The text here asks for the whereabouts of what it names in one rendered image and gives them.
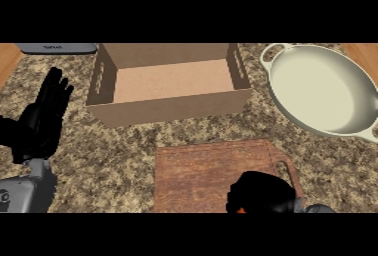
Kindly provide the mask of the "cream white pot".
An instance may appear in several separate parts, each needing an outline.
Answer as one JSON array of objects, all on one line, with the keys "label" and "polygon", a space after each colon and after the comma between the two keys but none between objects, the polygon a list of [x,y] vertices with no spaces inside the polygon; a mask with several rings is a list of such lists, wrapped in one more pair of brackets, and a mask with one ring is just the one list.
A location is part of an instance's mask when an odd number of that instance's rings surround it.
[{"label": "cream white pot", "polygon": [[272,100],[291,122],[322,136],[378,144],[378,87],[363,68],[336,51],[282,43],[267,73]]}]

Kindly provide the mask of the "pale wooden panel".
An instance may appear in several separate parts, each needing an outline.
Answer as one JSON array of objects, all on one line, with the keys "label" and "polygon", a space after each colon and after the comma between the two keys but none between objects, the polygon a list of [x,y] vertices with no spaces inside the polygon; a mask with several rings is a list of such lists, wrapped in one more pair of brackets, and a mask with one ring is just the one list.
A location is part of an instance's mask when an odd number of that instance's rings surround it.
[{"label": "pale wooden panel", "polygon": [[378,43],[344,43],[342,48],[378,85]]},{"label": "pale wooden panel", "polygon": [[23,53],[13,43],[0,43],[0,88],[18,66]]}]

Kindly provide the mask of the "brown wooden crate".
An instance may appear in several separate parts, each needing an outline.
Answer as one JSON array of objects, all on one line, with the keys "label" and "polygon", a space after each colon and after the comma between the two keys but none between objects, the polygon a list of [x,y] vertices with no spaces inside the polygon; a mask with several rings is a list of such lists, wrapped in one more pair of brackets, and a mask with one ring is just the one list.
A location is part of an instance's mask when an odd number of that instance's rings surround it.
[{"label": "brown wooden crate", "polygon": [[85,107],[105,126],[238,113],[251,84],[235,43],[103,43]]}]

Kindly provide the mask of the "brown wooden cutting board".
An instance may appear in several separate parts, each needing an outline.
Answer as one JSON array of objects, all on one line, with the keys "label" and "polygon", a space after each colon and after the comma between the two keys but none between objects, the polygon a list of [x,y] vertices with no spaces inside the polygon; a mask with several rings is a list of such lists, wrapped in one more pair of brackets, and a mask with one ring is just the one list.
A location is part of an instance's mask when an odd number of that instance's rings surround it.
[{"label": "brown wooden cutting board", "polygon": [[304,197],[288,155],[267,139],[158,147],[155,154],[153,211],[223,213],[227,192],[245,171],[277,176],[283,162],[298,197]]}]

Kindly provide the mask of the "grey flat appliance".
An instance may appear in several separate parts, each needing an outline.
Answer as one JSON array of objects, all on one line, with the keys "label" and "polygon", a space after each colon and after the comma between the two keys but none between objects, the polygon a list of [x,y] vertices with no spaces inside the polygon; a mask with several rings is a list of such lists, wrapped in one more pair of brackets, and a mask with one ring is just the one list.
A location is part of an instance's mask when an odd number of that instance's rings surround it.
[{"label": "grey flat appliance", "polygon": [[16,46],[31,55],[91,54],[97,50],[96,43],[16,43]]}]

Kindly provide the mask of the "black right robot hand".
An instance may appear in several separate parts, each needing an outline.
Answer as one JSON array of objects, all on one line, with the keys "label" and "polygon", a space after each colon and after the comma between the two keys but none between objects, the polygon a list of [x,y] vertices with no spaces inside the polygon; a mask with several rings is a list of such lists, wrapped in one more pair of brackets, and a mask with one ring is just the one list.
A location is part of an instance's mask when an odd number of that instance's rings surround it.
[{"label": "black right robot hand", "polygon": [[251,214],[279,213],[273,207],[295,198],[295,189],[282,178],[258,171],[245,171],[230,185],[226,211],[236,213],[243,208]]}]

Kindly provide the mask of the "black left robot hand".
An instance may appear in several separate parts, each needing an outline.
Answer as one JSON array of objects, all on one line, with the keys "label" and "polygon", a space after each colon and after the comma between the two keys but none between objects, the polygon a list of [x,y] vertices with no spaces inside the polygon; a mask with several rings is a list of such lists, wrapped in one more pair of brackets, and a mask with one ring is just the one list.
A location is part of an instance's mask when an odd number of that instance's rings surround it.
[{"label": "black left robot hand", "polygon": [[19,119],[0,115],[0,146],[10,148],[15,164],[34,158],[47,160],[54,154],[72,91],[62,70],[51,67],[35,101],[25,107]]}]

